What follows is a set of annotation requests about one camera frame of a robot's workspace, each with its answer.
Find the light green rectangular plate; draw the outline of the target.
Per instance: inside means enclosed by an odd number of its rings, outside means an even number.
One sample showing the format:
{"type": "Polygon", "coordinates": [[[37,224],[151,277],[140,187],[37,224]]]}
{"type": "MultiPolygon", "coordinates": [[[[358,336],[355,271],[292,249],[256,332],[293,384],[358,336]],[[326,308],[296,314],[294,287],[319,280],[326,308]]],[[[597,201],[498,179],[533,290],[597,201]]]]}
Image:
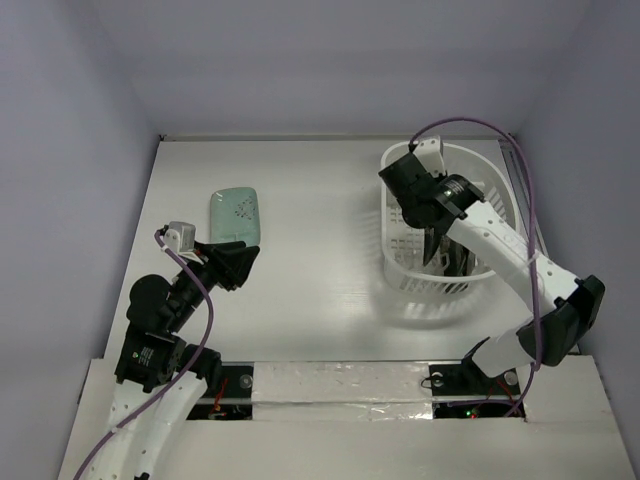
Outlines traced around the light green rectangular plate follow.
{"type": "Polygon", "coordinates": [[[244,242],[258,246],[261,224],[257,192],[251,187],[215,191],[210,200],[210,235],[213,244],[244,242]]]}

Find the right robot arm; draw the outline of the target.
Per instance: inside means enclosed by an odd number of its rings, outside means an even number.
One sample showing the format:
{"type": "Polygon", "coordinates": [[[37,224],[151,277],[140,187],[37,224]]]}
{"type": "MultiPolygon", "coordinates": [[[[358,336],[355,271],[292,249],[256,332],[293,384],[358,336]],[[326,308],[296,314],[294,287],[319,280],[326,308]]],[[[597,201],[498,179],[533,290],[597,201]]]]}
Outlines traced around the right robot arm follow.
{"type": "Polygon", "coordinates": [[[482,392],[513,368],[558,365],[593,327],[604,283],[594,275],[579,278],[540,253],[470,180],[428,170],[413,151],[379,176],[408,226],[431,228],[467,248],[532,314],[530,321],[486,338],[464,357],[460,379],[468,390],[482,392]]]}

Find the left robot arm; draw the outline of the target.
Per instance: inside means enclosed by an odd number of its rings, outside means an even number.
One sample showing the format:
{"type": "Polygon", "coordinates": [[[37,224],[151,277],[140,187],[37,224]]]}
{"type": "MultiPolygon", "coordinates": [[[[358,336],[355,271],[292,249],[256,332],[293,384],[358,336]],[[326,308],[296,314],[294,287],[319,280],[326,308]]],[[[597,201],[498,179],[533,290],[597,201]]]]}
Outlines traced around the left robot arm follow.
{"type": "Polygon", "coordinates": [[[168,281],[149,274],[129,293],[129,326],[115,368],[108,440],[92,462],[90,479],[153,479],[181,426],[203,396],[221,383],[219,352],[189,344],[178,332],[219,287],[246,282],[260,252],[242,241],[195,245],[193,257],[168,281]]]}

